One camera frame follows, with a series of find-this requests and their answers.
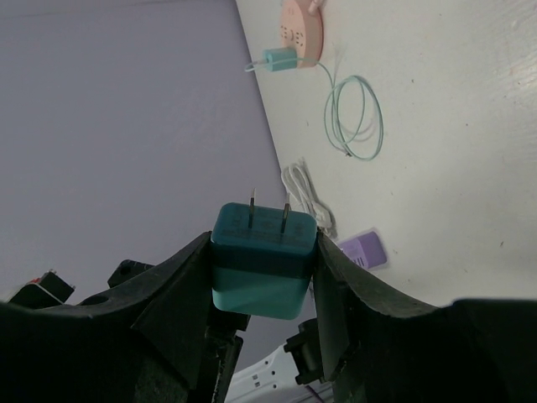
cable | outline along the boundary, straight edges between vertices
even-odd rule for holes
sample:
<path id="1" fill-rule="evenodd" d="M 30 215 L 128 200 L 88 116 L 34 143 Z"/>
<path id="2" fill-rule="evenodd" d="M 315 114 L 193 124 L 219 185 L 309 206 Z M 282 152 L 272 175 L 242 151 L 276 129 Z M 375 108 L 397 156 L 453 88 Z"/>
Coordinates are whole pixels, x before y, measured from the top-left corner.
<path id="1" fill-rule="evenodd" d="M 315 392 L 315 390 L 311 386 L 306 385 L 305 388 L 310 392 L 310 394 L 317 401 L 317 403 L 325 403 L 325 401 L 322 400 L 322 397 L 317 392 Z"/>
<path id="2" fill-rule="evenodd" d="M 323 233 L 332 237 L 335 234 L 330 211 L 315 197 L 313 187 L 305 168 L 305 163 L 291 164 L 282 170 L 282 182 L 287 192 L 300 203 L 301 209 L 310 214 L 316 221 L 317 227 Z"/>
<path id="3" fill-rule="evenodd" d="M 340 81 L 339 83 L 335 83 L 334 78 L 328 71 L 325 65 L 320 63 L 318 60 L 313 59 L 304 59 L 300 57 L 296 57 L 293 59 L 285 59 L 285 60 L 276 60 L 276 61 L 268 61 L 268 60 L 258 60 L 254 61 L 253 63 L 248 64 L 244 70 L 246 72 L 250 71 L 256 71 L 261 68 L 263 68 L 266 65 L 279 65 L 284 63 L 289 63 L 290 61 L 308 61 L 311 63 L 316 63 L 319 67 L 321 67 L 325 73 L 328 75 L 328 79 L 330 81 L 331 91 L 330 94 L 328 94 L 328 98 L 326 99 L 325 103 L 325 135 L 328 138 L 328 141 L 330 141 L 330 144 L 335 148 L 344 153 L 345 155 L 352 156 L 356 158 L 357 160 L 361 161 L 371 161 L 373 160 L 379 153 L 381 148 L 383 147 L 383 141 L 384 141 L 384 121 L 383 121 L 383 114 L 380 109 L 380 104 L 378 103 L 377 96 L 375 95 L 375 92 L 369 85 L 369 83 L 366 81 L 365 78 L 361 76 L 349 76 L 345 80 Z M 345 135 L 344 132 L 348 132 L 343 125 L 341 124 L 340 119 L 340 96 L 341 92 L 343 91 L 343 88 L 345 88 L 346 85 L 350 83 L 358 83 L 360 85 L 360 88 L 362 90 L 362 111 L 360 114 L 360 122 L 354 132 L 350 136 Z M 360 131 L 363 125 L 363 119 L 365 116 L 365 110 L 366 110 L 366 91 L 369 93 L 371 98 L 373 99 L 373 105 L 375 108 L 375 111 L 378 115 L 378 141 L 377 141 L 377 147 L 370 155 L 360 155 L 356 151 L 354 151 L 351 148 L 351 144 L 355 140 L 364 140 L 364 138 L 361 136 L 363 133 Z"/>

teal cable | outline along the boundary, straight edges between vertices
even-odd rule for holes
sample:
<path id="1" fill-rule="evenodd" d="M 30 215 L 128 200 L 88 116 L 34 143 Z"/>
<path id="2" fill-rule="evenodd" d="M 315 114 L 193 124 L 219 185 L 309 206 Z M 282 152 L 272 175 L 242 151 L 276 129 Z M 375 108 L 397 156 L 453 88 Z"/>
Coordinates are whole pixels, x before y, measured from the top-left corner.
<path id="1" fill-rule="evenodd" d="M 334 78 L 332 77 L 332 75 L 330 74 L 330 72 L 328 71 L 325 65 L 320 63 L 318 60 L 303 59 L 300 57 L 293 58 L 293 59 L 276 60 L 276 61 L 268 61 L 268 60 L 254 61 L 253 63 L 248 64 L 244 68 L 244 70 L 246 72 L 256 71 L 256 70 L 263 68 L 266 65 L 278 65 L 282 63 L 289 63 L 290 61 L 308 61 L 310 63 L 315 63 L 316 65 L 321 67 L 325 71 L 325 73 L 328 75 L 328 80 L 330 81 L 331 91 L 328 94 L 328 98 L 326 99 L 326 103 L 325 103 L 324 124 L 325 124 L 325 135 L 328 138 L 328 141 L 330 142 L 332 147 L 361 161 L 371 161 L 375 157 L 377 157 L 377 155 L 380 153 L 380 150 L 383 147 L 383 141 L 384 141 L 383 114 L 380 109 L 380 104 L 378 103 L 377 96 L 375 95 L 375 92 L 373 91 L 373 89 L 371 88 L 371 86 L 369 85 L 369 83 L 366 81 L 365 78 L 361 76 L 349 76 L 345 80 L 342 80 L 336 84 Z M 340 102 L 341 102 L 340 96 L 341 96 L 341 92 L 343 91 L 343 88 L 345 88 L 346 85 L 352 82 L 358 83 L 362 90 L 362 111 L 360 114 L 360 122 L 357 125 L 357 129 L 354 131 L 354 134 L 350 136 L 349 139 L 346 139 L 346 136 L 343 133 L 343 127 L 341 125 L 341 119 L 340 119 L 340 111 L 339 111 Z M 360 135 L 360 129 L 362 128 L 363 119 L 365 116 L 366 91 L 369 93 L 369 95 L 373 99 L 373 105 L 378 114 L 378 141 L 377 141 L 377 147 L 375 148 L 374 152 L 370 155 L 364 156 L 355 152 L 351 148 L 351 143 L 354 140 L 357 140 Z"/>

gray surface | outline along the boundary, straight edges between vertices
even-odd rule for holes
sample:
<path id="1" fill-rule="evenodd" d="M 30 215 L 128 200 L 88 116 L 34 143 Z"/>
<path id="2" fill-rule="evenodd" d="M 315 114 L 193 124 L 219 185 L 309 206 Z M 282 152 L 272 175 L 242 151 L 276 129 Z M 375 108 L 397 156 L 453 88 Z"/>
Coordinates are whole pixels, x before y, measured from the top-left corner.
<path id="1" fill-rule="evenodd" d="M 231 0 L 3 20 L 2 288 L 55 268 L 80 301 L 123 259 L 166 259 L 254 186 L 282 205 L 248 61 Z M 254 318 L 239 365 L 295 329 Z"/>

white tabletop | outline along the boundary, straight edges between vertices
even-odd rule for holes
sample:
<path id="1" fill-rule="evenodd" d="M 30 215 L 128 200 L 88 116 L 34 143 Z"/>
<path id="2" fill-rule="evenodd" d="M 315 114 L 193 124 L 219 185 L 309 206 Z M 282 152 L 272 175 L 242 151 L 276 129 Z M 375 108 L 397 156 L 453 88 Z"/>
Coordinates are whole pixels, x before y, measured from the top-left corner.
<path id="1" fill-rule="evenodd" d="M 279 47 L 280 0 L 237 4 L 253 59 Z M 331 148 L 319 67 L 259 71 L 281 167 L 305 158 L 340 239 L 378 230 L 376 274 L 401 291 L 537 297 L 535 2 L 326 0 L 323 19 L 321 61 L 372 85 L 384 146 L 366 163 Z"/>

teal charger block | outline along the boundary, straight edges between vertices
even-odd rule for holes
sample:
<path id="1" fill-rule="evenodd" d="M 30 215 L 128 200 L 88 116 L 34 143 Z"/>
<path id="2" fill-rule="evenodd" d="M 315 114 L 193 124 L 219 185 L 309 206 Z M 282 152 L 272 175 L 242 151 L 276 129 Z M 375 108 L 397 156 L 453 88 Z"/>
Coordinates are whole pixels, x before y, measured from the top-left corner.
<path id="1" fill-rule="evenodd" d="M 295 319 L 304 303 L 315 262 L 317 225 L 303 212 L 229 203 L 211 235 L 212 296 L 222 311 Z"/>

